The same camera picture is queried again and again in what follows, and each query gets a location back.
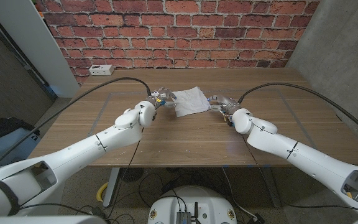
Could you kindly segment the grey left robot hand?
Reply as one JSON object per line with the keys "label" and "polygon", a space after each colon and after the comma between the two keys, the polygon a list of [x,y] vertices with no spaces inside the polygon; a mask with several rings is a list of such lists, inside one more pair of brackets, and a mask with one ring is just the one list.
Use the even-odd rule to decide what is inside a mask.
{"label": "grey left robot hand", "polygon": [[166,108],[174,108],[176,107],[176,100],[177,97],[175,94],[168,88],[160,87],[157,90],[154,90],[150,96],[147,97],[147,101],[152,103],[155,109],[159,108],[160,106],[164,106]]}

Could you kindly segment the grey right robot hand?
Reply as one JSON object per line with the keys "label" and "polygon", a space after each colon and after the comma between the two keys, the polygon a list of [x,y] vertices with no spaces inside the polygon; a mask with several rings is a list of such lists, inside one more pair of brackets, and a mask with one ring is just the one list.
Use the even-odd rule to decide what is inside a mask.
{"label": "grey right robot hand", "polygon": [[210,109],[212,111],[219,111],[229,115],[233,115],[237,110],[242,108],[237,101],[223,95],[213,95],[207,100],[211,105]]}

